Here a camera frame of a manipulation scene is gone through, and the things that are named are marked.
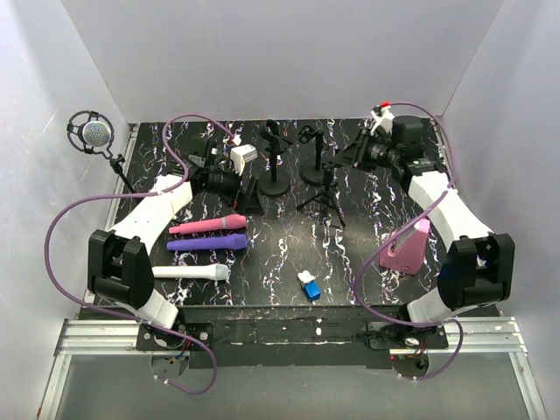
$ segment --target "pink object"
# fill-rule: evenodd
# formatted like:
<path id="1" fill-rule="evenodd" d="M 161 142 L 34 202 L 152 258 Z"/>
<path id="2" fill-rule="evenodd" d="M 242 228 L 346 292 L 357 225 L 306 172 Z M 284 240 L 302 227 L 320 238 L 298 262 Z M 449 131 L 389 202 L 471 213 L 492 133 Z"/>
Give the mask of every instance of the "pink object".
<path id="1" fill-rule="evenodd" d="M 211 230 L 221 229 L 239 229 L 247 226 L 247 218 L 240 214 L 230 214 L 219 219 L 209 219 L 201 221 L 191 221 L 181 225 L 170 227 L 169 233 L 172 235 L 188 235 L 198 234 L 200 232 L 209 232 Z"/>
<path id="2" fill-rule="evenodd" d="M 379 265 L 406 274 L 416 274 L 424 263 L 430 221 L 421 219 L 414 227 L 379 254 Z"/>

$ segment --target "black marble surface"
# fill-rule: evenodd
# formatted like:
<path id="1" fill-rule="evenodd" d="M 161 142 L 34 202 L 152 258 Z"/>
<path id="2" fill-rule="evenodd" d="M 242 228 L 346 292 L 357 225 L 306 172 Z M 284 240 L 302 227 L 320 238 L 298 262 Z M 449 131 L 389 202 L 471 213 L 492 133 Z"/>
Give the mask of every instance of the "black marble surface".
<path id="1" fill-rule="evenodd" d="M 244 144 L 253 144 L 259 158 L 245 169 L 246 177 L 259 175 L 267 164 L 265 142 L 259 137 L 259 121 L 227 122 L 241 135 Z M 290 192 L 279 199 L 262 197 L 266 214 L 251 216 L 245 233 L 250 244 L 244 250 L 217 250 L 172 253 L 165 244 L 177 239 L 163 233 L 154 246 L 153 265 L 225 263 L 231 268 L 227 282 L 184 279 L 156 280 L 157 289 L 175 305 L 309 305 L 301 291 L 297 273 L 309 270 L 322 289 L 320 305 L 353 304 L 352 283 L 364 260 L 389 237 L 389 234 L 421 212 L 406 197 L 388 171 L 378 169 L 364 173 L 349 168 L 336 170 L 339 181 L 339 204 L 346 220 L 346 230 L 324 226 L 318 219 L 318 205 L 296 212 L 296 205 L 316 192 L 298 176 L 298 166 L 312 157 L 312 143 L 298 143 L 298 132 L 311 125 L 325 132 L 332 148 L 348 145 L 366 120 L 291 120 L 281 121 L 283 135 L 294 142 L 282 155 L 281 167 L 291 176 Z M 424 121 L 424 144 L 432 156 L 438 154 L 437 140 L 431 124 Z M 138 191 L 148 191 L 166 165 L 166 154 L 160 140 L 162 123 L 140 125 L 136 146 L 130 160 L 129 178 Z M 212 124 L 177 123 L 172 130 L 171 145 L 182 151 L 193 137 L 225 138 Z M 134 202 L 121 202 L 116 221 L 133 208 Z M 179 221 L 198 221 L 231 214 L 230 208 L 214 195 L 202 193 L 178 215 Z M 226 235 L 215 232 L 206 235 Z M 422 296 L 435 286 L 436 275 L 445 255 L 445 247 L 432 229 L 424 265 L 414 276 L 372 265 L 364 281 L 370 304 L 399 304 Z"/>

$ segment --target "pink block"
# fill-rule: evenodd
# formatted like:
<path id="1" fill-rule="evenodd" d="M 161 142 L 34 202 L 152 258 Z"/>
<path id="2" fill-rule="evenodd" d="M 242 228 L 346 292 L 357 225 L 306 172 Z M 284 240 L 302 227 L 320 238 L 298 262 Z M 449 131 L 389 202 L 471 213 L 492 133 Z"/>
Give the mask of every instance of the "pink block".
<path id="1" fill-rule="evenodd" d="M 421 219 L 408 233 L 391 243 L 379 255 L 379 265 L 406 274 L 416 274 L 424 263 L 430 221 Z"/>

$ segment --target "cable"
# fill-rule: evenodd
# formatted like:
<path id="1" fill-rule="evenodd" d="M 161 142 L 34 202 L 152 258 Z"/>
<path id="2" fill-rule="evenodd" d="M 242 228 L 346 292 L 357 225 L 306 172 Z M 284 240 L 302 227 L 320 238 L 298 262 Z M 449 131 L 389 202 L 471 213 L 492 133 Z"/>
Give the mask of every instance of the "cable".
<path id="1" fill-rule="evenodd" d="M 212 120 L 211 118 L 208 118 L 208 117 L 200 115 L 200 114 L 179 115 L 179 116 L 173 118 L 172 120 L 168 121 L 165 124 L 164 129 L 162 129 L 162 134 L 161 134 L 161 139 L 164 143 L 165 149 L 171 155 L 171 157 L 181 165 L 181 167 L 183 168 L 183 171 L 185 173 L 183 175 L 183 178 L 181 178 L 181 180 L 177 184 L 172 185 L 170 187 L 167 187 L 164 190 L 162 190 L 161 192 L 136 192 L 136 193 L 130 193 L 130 194 L 104 194 L 104 195 L 97 195 L 97 196 L 93 196 L 93 197 L 86 197 L 85 199 L 78 199 L 74 203 L 72 203 L 72 204 L 66 206 L 65 208 L 63 208 L 60 211 L 60 213 L 58 213 L 54 217 L 54 219 L 51 222 L 51 225 L 46 230 L 46 235 L 45 235 L 45 244 L 44 244 L 44 249 L 43 249 L 44 258 L 45 258 L 45 268 L 46 268 L 46 274 L 51 279 L 52 285 L 56 288 L 57 291 L 59 291 L 66 298 L 70 299 L 71 301 L 75 302 L 76 304 L 78 304 L 80 306 L 85 306 L 86 308 L 91 309 L 93 311 L 97 311 L 97 312 L 104 313 L 106 315 L 110 315 L 110 316 L 121 318 L 121 319 L 131 319 L 131 320 L 135 320 L 136 322 L 144 322 L 140 318 L 137 318 L 133 315 L 129 315 L 127 313 L 120 313 L 120 312 L 117 312 L 117 311 L 112 311 L 110 309 L 100 308 L 99 306 L 94 306 L 92 304 L 88 304 L 87 302 L 84 302 L 83 300 L 77 298 L 72 293 L 67 291 L 64 287 L 62 287 L 62 285 L 59 283 L 56 276 L 54 275 L 53 267 L 51 265 L 51 250 L 50 250 L 51 238 L 53 236 L 54 228 L 56 227 L 56 225 L 58 224 L 60 219 L 62 219 L 66 213 L 68 213 L 70 210 L 72 210 L 73 208 L 75 208 L 77 206 L 80 206 L 82 204 L 89 203 L 89 202 L 92 202 L 92 201 L 98 201 L 98 200 L 145 199 L 147 197 L 155 197 L 155 196 L 159 195 L 160 193 L 168 193 L 169 191 L 172 191 L 175 188 L 178 188 L 179 186 L 183 185 L 188 180 L 188 175 L 189 175 L 188 167 L 186 166 L 186 163 L 183 162 L 181 160 L 181 158 L 177 155 L 177 153 L 175 153 L 173 151 L 173 149 L 169 146 L 169 143 L 167 142 L 167 138 L 165 137 L 165 133 L 169 129 L 170 125 L 175 123 L 177 120 L 179 120 L 181 118 L 192 117 L 192 116 L 207 120 L 210 123 L 214 124 L 216 127 L 223 130 L 229 136 L 230 140 L 233 141 L 233 139 L 234 139 L 233 133 L 231 131 L 229 131 L 226 127 L 221 125 L 219 122 L 216 122 L 216 121 Z M 155 329 L 161 331 L 162 333 L 167 333 L 167 334 L 170 334 L 170 335 L 174 335 L 176 337 L 180 337 L 181 339 L 191 341 L 192 343 L 201 347 L 205 352 L 208 353 L 208 356 L 210 356 L 210 359 L 212 360 L 212 366 L 213 366 L 212 379 L 203 389 L 200 389 L 200 390 L 190 389 L 190 388 L 184 387 L 183 385 L 180 385 L 180 384 L 176 383 L 175 381 L 171 381 L 171 380 L 169 380 L 167 378 L 164 378 L 163 376 L 160 376 L 160 375 L 158 375 L 157 378 L 161 379 L 165 383 L 170 383 L 174 387 L 185 391 L 187 394 L 191 394 L 191 395 L 194 395 L 194 396 L 199 396 L 199 395 L 207 392 L 214 385 L 214 382 L 216 381 L 216 376 L 218 375 L 218 362 L 217 362 L 217 360 L 214 356 L 214 353 L 212 353 L 212 350 L 210 350 L 208 348 L 208 346 L 206 344 L 204 344 L 203 342 L 195 339 L 194 337 L 190 337 L 188 335 L 185 335 L 181 332 L 176 332 L 176 331 L 173 331 L 169 328 L 164 328 L 164 327 L 159 326 L 159 325 L 150 325 L 150 327 L 155 328 Z"/>
<path id="2" fill-rule="evenodd" d="M 406 102 L 406 101 L 391 102 L 391 106 L 393 106 L 393 105 L 406 105 L 406 106 L 410 106 L 410 107 L 420 109 L 421 111 L 425 112 L 430 118 L 432 118 L 436 122 L 437 126 L 441 130 L 441 133 L 442 133 L 442 136 L 444 137 L 444 140 L 446 142 L 448 141 L 447 133 L 445 132 L 445 129 L 442 127 L 442 125 L 440 124 L 438 119 L 436 119 L 436 117 L 432 113 L 427 111 L 426 109 L 420 107 L 419 105 L 416 105 L 415 103 Z M 449 183 L 447 184 L 447 188 L 453 187 L 454 183 L 455 183 L 455 174 L 451 173 L 451 178 L 449 180 Z M 382 319 L 386 322 L 390 322 L 390 323 L 393 323 L 393 324 L 398 324 L 398 325 L 401 325 L 401 326 L 413 326 L 413 327 L 420 327 L 420 328 L 426 328 L 426 327 L 432 328 L 434 326 L 443 326 L 445 324 L 445 322 L 452 322 L 454 324 L 457 324 L 458 332 L 459 332 L 459 338 L 458 338 L 457 347 L 455 348 L 455 351 L 453 352 L 451 357 L 447 360 L 447 362 L 441 368 L 439 368 L 435 372 L 432 372 L 431 374 L 426 374 L 425 376 L 421 376 L 419 378 L 416 378 L 418 380 L 430 379 L 430 378 L 433 378 L 434 376 L 437 376 L 437 375 L 441 374 L 444 370 L 446 370 L 453 363 L 453 361 L 455 361 L 455 359 L 459 355 L 459 351 L 461 349 L 461 346 L 463 345 L 463 338 L 464 338 L 463 335 L 464 334 L 463 334 L 462 325 L 455 318 L 447 319 L 447 321 L 444 321 L 444 322 L 409 322 L 409 321 L 403 321 L 401 319 L 388 317 L 387 315 L 385 315 L 385 314 L 383 314 L 379 311 L 376 311 L 375 309 L 371 308 L 368 304 L 366 304 L 365 300 L 360 296 L 360 287 L 361 287 L 361 284 L 363 283 L 363 278 L 366 274 L 366 270 L 371 265 L 373 260 L 386 247 L 388 247 L 391 243 L 393 243 L 398 238 L 400 238 L 402 235 L 404 235 L 409 229 L 414 227 L 414 225 L 416 225 L 421 219 L 426 217 L 434 208 L 436 208 L 438 206 L 438 204 L 442 202 L 442 200 L 445 198 L 445 196 L 447 195 L 448 192 L 449 192 L 449 190 L 443 191 L 441 193 L 441 195 L 439 196 L 439 198 L 437 198 L 433 203 L 431 203 L 431 205 L 429 205 L 423 212 L 421 212 L 417 217 L 415 217 L 409 223 L 407 223 L 406 225 L 401 227 L 399 230 L 397 230 L 395 234 L 390 236 L 378 249 L 376 249 L 374 251 L 374 253 L 372 255 L 370 255 L 369 258 L 360 267 L 360 269 L 358 270 L 358 275 L 356 276 L 356 279 L 353 283 L 353 294 L 354 294 L 356 300 L 358 301 L 358 303 L 366 311 L 370 312 L 371 314 L 375 315 L 377 318 Z"/>
<path id="3" fill-rule="evenodd" d="M 181 349 L 181 353 L 179 353 L 176 356 L 173 356 L 171 359 L 173 361 L 178 361 L 181 357 L 183 357 L 183 354 L 185 354 L 186 349 L 191 345 L 190 341 L 185 341 L 185 344 L 183 345 L 183 348 Z"/>
<path id="4" fill-rule="evenodd" d="M 407 354 L 405 357 L 409 357 L 409 358 L 420 357 L 421 355 L 424 354 L 427 347 L 428 347 L 428 340 L 425 339 L 418 345 L 414 353 Z"/>

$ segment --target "black base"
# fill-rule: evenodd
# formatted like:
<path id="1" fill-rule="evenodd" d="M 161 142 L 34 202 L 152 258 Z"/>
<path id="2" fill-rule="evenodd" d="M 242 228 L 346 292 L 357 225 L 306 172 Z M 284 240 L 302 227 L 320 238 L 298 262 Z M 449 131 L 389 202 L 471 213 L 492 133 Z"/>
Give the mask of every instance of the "black base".
<path id="1" fill-rule="evenodd" d="M 323 181 L 323 170 L 315 169 L 315 158 L 310 157 L 299 166 L 299 176 L 311 186 L 320 186 Z"/>
<path id="2" fill-rule="evenodd" d="M 288 174 L 276 168 L 276 182 L 270 180 L 270 171 L 265 171 L 259 177 L 257 188 L 262 195 L 267 197 L 280 197 L 290 190 L 290 177 Z"/>
<path id="3" fill-rule="evenodd" d="M 389 323 L 387 322 L 369 322 L 367 323 L 367 330 L 369 332 L 378 332 L 388 325 Z M 411 333 L 410 337 L 415 338 L 416 336 L 415 334 Z M 428 348 L 447 348 L 449 346 L 447 337 L 445 336 L 445 330 L 441 327 L 438 327 L 436 332 L 427 334 L 425 338 L 428 340 Z M 402 339 L 403 337 L 391 339 L 387 334 L 375 336 L 369 339 L 369 346 L 373 350 L 387 350 L 391 348 L 412 348 L 413 350 L 415 350 L 414 347 L 405 346 L 402 343 Z"/>

